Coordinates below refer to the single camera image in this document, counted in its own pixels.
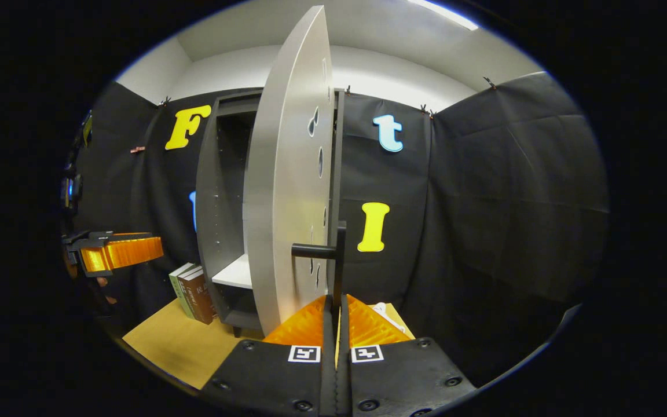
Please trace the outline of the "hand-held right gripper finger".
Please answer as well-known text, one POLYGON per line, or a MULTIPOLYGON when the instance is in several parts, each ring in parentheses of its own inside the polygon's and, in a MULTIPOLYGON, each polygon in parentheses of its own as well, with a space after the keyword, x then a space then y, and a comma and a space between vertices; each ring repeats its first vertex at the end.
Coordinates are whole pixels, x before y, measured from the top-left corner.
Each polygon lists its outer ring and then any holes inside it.
POLYGON ((347 416, 436 416, 477 389, 429 337, 411 338, 372 307, 342 296, 339 383, 347 416))
POLYGON ((262 341, 241 339, 202 387, 202 397, 230 416, 332 415, 331 302, 320 296, 262 341))

